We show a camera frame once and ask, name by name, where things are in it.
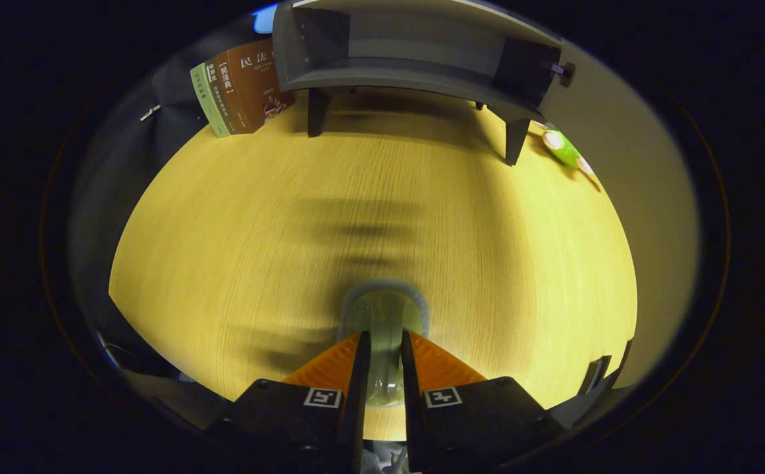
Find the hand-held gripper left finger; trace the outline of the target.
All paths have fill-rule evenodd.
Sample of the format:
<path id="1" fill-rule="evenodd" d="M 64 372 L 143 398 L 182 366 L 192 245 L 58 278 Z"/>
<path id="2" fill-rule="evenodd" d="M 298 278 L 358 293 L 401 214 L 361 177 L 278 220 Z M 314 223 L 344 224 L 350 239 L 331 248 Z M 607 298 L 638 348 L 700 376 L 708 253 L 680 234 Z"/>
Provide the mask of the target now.
<path id="1" fill-rule="evenodd" d="M 328 368 L 329 383 L 256 380 L 208 435 L 256 472 L 358 473 L 370 358 L 371 335 L 360 331 L 302 368 Z"/>

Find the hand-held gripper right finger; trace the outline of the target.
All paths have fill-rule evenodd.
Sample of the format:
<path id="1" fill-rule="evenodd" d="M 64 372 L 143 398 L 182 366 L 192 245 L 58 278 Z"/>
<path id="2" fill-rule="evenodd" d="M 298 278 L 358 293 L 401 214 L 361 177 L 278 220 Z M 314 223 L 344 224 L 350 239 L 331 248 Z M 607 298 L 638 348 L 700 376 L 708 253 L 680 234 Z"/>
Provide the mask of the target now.
<path id="1" fill-rule="evenodd" d="M 488 380 L 415 331 L 401 360 L 412 472 L 506 473 L 564 433 L 514 378 Z"/>

